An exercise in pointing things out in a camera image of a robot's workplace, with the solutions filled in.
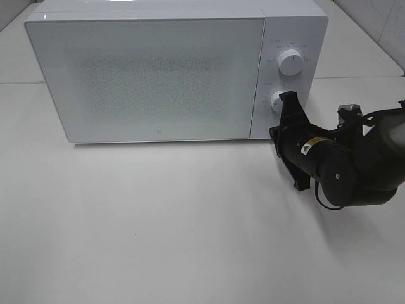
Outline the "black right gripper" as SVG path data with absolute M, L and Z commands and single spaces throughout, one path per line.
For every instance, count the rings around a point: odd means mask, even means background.
M 269 134 L 277 155 L 294 180 L 294 187 L 298 191 L 307 190 L 314 179 L 316 199 L 321 186 L 332 210 L 349 206 L 357 179 L 350 151 L 328 137 L 326 130 L 309 124 L 296 92 L 281 93 L 280 99 L 283 102 L 280 123 L 270 128 Z M 340 105 L 337 113 L 338 129 L 363 129 L 360 105 Z

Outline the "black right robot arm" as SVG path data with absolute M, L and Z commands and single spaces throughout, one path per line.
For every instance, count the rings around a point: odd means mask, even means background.
M 328 209 L 341 210 L 384 204 L 404 183 L 403 101 L 366 115 L 357 104 L 342 105 L 337 128 L 326 130 L 309 121 L 296 92 L 280 100 L 280 122 L 269 135 L 298 191 L 314 183 Z

